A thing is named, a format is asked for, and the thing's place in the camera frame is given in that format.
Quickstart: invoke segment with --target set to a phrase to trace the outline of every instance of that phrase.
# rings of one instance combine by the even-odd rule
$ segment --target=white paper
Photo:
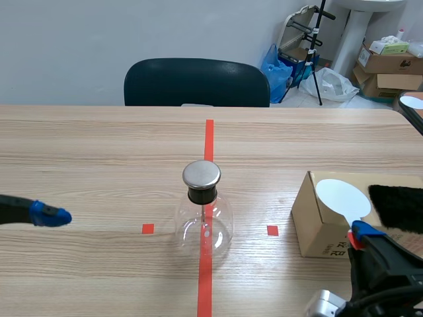
[[[328,208],[343,215],[350,227],[371,211],[369,199],[358,188],[342,180],[321,180],[316,185],[316,194]]]
[[[399,98],[402,104],[413,109],[423,109],[423,100],[411,96],[402,96]]]
[[[367,65],[367,62],[369,61],[369,57],[370,53],[365,48],[362,48],[358,61],[360,62],[360,64],[363,65],[363,67],[365,67]]]

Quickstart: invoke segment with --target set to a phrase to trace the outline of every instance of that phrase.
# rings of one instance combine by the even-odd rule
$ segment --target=black sponge
[[[423,233],[423,189],[371,185],[369,194],[384,227]]]

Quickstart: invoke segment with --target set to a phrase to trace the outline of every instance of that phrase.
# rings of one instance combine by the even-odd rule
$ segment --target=white sink
[[[406,0],[335,0],[341,7],[365,12],[387,12],[395,10]]]
[[[405,4],[406,0],[334,0],[334,2],[350,9],[351,14],[331,68],[342,76],[349,77],[373,12],[393,11]]]

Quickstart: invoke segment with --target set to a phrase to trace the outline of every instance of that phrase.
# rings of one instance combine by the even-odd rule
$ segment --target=chair backrest
[[[269,107],[270,88],[261,70],[230,61],[146,59],[126,74],[126,106],[206,104]]]

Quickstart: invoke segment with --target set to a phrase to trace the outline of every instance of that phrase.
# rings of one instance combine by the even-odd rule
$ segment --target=tripod stand
[[[322,0],[321,6],[320,8],[318,8],[317,6],[315,6],[315,13],[318,13],[318,17],[317,17],[317,22],[316,22],[316,26],[312,29],[310,29],[307,26],[304,26],[298,22],[292,21],[288,26],[291,26],[293,28],[296,28],[302,32],[304,32],[304,40],[308,40],[311,42],[309,51],[307,52],[307,57],[305,59],[305,63],[303,64],[303,67],[301,68],[301,71],[297,74],[297,76],[295,77],[295,79],[293,80],[293,83],[295,83],[298,80],[298,76],[301,75],[299,81],[298,81],[298,85],[297,88],[299,88],[299,84],[301,83],[301,81],[303,80],[304,77],[304,73],[305,73],[305,69],[307,66],[311,66],[311,72],[313,74],[313,78],[315,80],[315,85],[316,85],[316,91],[317,91],[317,96],[319,97],[319,104],[322,106],[322,98],[320,97],[320,91],[319,91],[319,86],[317,84],[317,80],[316,80],[316,66],[315,66],[315,60],[316,60],[316,49],[315,46],[321,46],[322,42],[317,40],[317,34],[319,33],[319,28],[320,28],[320,23],[322,20],[322,17],[327,17],[330,20],[334,20],[336,17],[328,12],[323,11],[325,8],[325,4],[326,4],[326,0]],[[285,98],[285,96],[287,95],[287,93],[289,92],[289,90],[291,89],[291,85],[288,87],[288,89],[285,91],[284,96],[282,97],[282,99],[280,100],[280,103],[282,102],[282,100]]]

